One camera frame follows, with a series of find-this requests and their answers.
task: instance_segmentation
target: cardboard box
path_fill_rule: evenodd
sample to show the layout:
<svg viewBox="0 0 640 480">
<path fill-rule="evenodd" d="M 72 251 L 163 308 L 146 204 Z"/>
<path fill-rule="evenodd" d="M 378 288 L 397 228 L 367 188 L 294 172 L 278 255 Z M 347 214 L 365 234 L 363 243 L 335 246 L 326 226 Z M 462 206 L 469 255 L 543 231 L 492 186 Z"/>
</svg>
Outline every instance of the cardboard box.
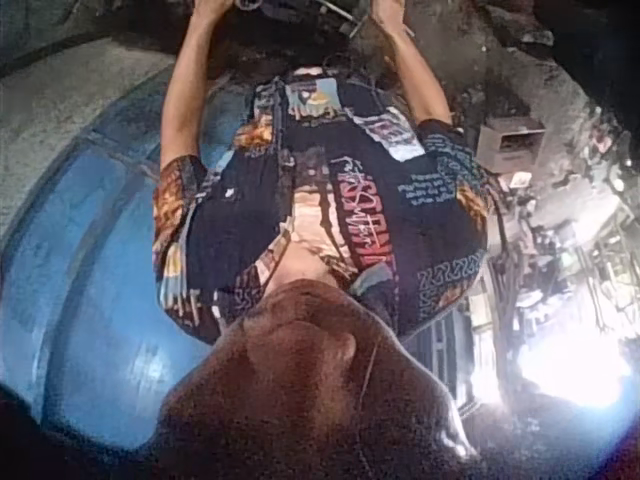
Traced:
<svg viewBox="0 0 640 480">
<path fill-rule="evenodd" d="M 494 173 L 531 172 L 545 132 L 529 117 L 490 118 L 480 129 L 476 161 Z"/>
</svg>

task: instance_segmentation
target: hand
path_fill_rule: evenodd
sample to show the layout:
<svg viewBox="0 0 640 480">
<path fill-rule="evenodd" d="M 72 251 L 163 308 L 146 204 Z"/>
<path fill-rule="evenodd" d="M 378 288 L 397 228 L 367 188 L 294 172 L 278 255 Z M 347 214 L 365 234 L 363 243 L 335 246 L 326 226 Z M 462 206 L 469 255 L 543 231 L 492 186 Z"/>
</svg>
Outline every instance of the hand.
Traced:
<svg viewBox="0 0 640 480">
<path fill-rule="evenodd" d="M 371 0 L 371 16 L 385 33 L 404 33 L 404 0 Z"/>
<path fill-rule="evenodd" d="M 217 22 L 233 6 L 233 0 L 196 0 L 193 17 Z"/>
</svg>

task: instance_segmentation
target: short hair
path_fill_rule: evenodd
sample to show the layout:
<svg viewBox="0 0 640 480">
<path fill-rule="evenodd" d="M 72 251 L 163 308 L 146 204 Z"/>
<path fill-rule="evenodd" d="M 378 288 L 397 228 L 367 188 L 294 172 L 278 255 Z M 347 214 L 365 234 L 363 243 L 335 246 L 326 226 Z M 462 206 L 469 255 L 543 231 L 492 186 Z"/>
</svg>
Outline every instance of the short hair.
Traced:
<svg viewBox="0 0 640 480">
<path fill-rule="evenodd" d="M 195 425 L 165 428 L 141 450 L 130 466 L 131 476 L 216 480 L 482 476 L 479 457 L 448 438 L 438 419 L 389 418 L 337 432 L 324 451 L 305 450 L 298 444 L 296 451 L 277 454 L 259 430 L 246 425 L 225 432 Z"/>
</svg>

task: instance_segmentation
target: bright light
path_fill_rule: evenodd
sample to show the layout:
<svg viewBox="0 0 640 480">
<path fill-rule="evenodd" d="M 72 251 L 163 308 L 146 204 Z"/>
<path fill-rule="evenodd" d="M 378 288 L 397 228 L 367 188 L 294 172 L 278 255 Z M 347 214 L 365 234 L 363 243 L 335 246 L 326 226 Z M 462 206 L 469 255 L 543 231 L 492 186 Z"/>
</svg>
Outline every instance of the bright light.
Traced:
<svg viewBox="0 0 640 480">
<path fill-rule="evenodd" d="M 624 182 L 622 181 L 622 179 L 616 178 L 613 181 L 613 188 L 615 188 L 618 192 L 624 192 Z"/>
<path fill-rule="evenodd" d="M 473 395 L 483 403 L 500 403 L 500 387 L 495 372 L 491 370 L 476 370 L 471 375 Z"/>
<path fill-rule="evenodd" d="M 518 363 L 525 378 L 551 396 L 577 405 L 607 407 L 620 396 L 621 377 L 630 374 L 613 339 L 574 330 L 524 348 Z"/>
</svg>

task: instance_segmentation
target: printed shirt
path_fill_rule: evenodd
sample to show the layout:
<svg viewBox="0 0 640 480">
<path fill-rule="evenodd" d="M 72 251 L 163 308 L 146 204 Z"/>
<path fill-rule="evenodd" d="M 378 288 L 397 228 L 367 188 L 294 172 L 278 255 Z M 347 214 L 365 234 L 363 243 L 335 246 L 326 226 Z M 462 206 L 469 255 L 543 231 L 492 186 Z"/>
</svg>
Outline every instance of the printed shirt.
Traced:
<svg viewBox="0 0 640 480">
<path fill-rule="evenodd" d="M 413 128 L 357 79 L 276 78 L 207 170 L 166 166 L 154 193 L 161 306 L 214 343 L 264 296 L 299 242 L 399 337 L 474 282 L 486 252 L 489 178 L 451 126 Z"/>
</svg>

